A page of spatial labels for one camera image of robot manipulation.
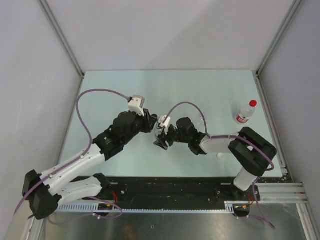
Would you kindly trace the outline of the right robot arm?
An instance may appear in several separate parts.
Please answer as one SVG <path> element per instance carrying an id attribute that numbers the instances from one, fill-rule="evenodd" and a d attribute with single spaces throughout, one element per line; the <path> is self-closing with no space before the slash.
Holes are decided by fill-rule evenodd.
<path id="1" fill-rule="evenodd" d="M 275 168 L 272 160 L 277 149 L 249 127 L 243 127 L 235 135 L 208 136 L 198 131 L 188 117 L 183 117 L 175 126 L 170 124 L 170 119 L 159 120 L 154 130 L 154 145 L 164 150 L 174 143 L 183 143 L 196 156 L 232 154 L 242 166 L 230 188 L 231 196 L 237 201 L 248 196 L 250 187 L 258 178 Z"/>

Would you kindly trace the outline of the left aluminium corner post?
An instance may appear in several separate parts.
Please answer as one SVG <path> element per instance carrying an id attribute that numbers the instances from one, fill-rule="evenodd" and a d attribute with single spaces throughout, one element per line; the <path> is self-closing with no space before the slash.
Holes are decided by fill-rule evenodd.
<path id="1" fill-rule="evenodd" d="M 41 10 L 43 11 L 44 16 L 47 18 L 48 23 L 50 24 L 55 36 L 57 37 L 57 40 L 61 44 L 62 49 L 64 50 L 66 56 L 70 60 L 72 66 L 74 67 L 77 74 L 82 78 L 85 73 L 82 70 L 74 51 L 72 50 L 60 24 L 57 21 L 57 18 L 55 17 L 54 12 L 52 11 L 49 3 L 47 0 L 37 0 L 37 3 Z"/>

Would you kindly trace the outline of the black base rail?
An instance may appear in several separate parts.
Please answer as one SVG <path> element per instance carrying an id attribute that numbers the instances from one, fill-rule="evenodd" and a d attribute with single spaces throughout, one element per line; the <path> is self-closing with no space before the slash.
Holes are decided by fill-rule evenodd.
<path id="1" fill-rule="evenodd" d="M 260 200 L 257 186 L 235 197 L 231 177 L 109 177 L 110 186 L 97 198 L 115 200 L 116 205 L 164 206 L 174 200 L 190 206 L 207 202 L 237 202 L 251 204 Z"/>

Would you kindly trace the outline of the clear bottle red label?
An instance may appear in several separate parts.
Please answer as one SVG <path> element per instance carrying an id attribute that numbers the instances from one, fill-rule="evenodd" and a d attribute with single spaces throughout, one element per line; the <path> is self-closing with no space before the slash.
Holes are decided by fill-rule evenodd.
<path id="1" fill-rule="evenodd" d="M 256 107 L 251 107 L 250 103 L 242 107 L 235 117 L 239 124 L 246 124 L 255 113 Z"/>

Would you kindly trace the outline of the right aluminium corner post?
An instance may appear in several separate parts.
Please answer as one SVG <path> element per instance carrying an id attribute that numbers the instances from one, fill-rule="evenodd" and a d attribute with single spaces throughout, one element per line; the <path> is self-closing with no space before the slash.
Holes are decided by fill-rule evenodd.
<path id="1" fill-rule="evenodd" d="M 274 38 L 271 41 L 270 46 L 268 47 L 266 53 L 264 54 L 260 64 L 258 65 L 255 74 L 259 77 L 263 71 L 265 70 L 267 64 L 271 60 L 272 56 L 274 55 L 275 51 L 277 50 L 278 46 L 280 45 L 281 41 L 283 40 L 285 34 L 289 30 L 291 24 L 293 23 L 294 19 L 296 18 L 300 8 L 304 4 L 304 0 L 294 0 L 289 7 L 284 19 L 282 20 Z"/>

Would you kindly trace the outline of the white bottle cap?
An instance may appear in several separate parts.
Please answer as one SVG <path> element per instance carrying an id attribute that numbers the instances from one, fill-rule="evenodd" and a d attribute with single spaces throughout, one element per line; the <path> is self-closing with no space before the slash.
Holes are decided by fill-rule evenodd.
<path id="1" fill-rule="evenodd" d="M 217 158 L 220 159 L 220 160 L 223 159 L 224 158 L 224 154 L 223 153 L 218 153 L 217 154 Z"/>

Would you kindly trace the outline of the red bottle cap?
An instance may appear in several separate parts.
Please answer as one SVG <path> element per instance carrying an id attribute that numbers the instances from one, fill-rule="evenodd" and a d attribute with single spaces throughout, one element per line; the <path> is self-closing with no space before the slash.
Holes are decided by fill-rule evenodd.
<path id="1" fill-rule="evenodd" d="M 257 103 L 256 100 L 251 100 L 251 101 L 249 102 L 249 105 L 250 105 L 252 108 L 256 107 L 257 104 L 258 104 L 258 103 Z"/>

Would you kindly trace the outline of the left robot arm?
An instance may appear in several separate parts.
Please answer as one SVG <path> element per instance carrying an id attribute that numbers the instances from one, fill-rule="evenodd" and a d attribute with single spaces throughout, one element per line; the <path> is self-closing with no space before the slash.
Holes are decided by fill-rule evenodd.
<path id="1" fill-rule="evenodd" d="M 157 121 L 158 116 L 147 109 L 143 110 L 143 115 L 121 112 L 109 128 L 74 158 L 41 173 L 29 171 L 24 177 L 22 196 L 29 202 L 32 216 L 37 220 L 45 219 L 61 205 L 78 199 L 107 199 L 111 184 L 102 173 L 80 181 L 74 181 L 75 178 L 119 154 L 139 133 L 151 133 Z"/>

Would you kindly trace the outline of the short clear bottle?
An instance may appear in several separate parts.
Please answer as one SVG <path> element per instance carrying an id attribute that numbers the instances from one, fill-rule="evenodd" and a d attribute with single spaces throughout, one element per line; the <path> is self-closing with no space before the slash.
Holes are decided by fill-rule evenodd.
<path id="1" fill-rule="evenodd" d="M 162 134 L 163 130 L 164 130 L 163 124 L 160 122 L 157 122 L 154 126 L 154 135 L 156 139 Z"/>

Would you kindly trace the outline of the aluminium corner post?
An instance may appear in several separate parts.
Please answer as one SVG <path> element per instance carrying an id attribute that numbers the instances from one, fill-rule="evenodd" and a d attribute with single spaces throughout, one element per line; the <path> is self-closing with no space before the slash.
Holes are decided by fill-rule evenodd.
<path id="1" fill-rule="evenodd" d="M 259 77 L 263 71 L 265 70 L 267 64 L 271 60 L 272 56 L 274 55 L 275 51 L 277 50 L 278 46 L 280 45 L 281 41 L 283 40 L 285 34 L 289 30 L 291 24 L 293 23 L 294 19 L 296 18 L 300 8 L 304 4 L 304 0 L 294 0 L 289 7 L 284 19 L 282 20 L 274 38 L 271 41 L 270 46 L 268 47 L 266 53 L 264 54 L 260 64 L 258 65 L 255 74 Z"/>
<path id="2" fill-rule="evenodd" d="M 82 70 L 74 51 L 72 50 L 60 24 L 57 21 L 57 18 L 55 17 L 54 12 L 52 11 L 49 3 L 47 0 L 37 0 L 37 3 L 41 10 L 43 11 L 44 16 L 47 18 L 48 23 L 50 24 L 55 36 L 57 37 L 57 40 L 61 44 L 62 49 L 64 50 L 66 56 L 70 60 L 72 66 L 74 67 L 77 74 L 82 78 L 85 73 Z"/>

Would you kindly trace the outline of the tall clear empty bottle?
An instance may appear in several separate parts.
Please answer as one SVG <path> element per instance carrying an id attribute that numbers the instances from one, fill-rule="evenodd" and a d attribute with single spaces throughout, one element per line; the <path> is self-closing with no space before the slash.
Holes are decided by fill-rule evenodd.
<path id="1" fill-rule="evenodd" d="M 197 121 L 197 125 L 205 125 L 207 123 L 207 119 L 206 119 L 206 112 L 200 112 L 198 114 L 198 121 Z"/>

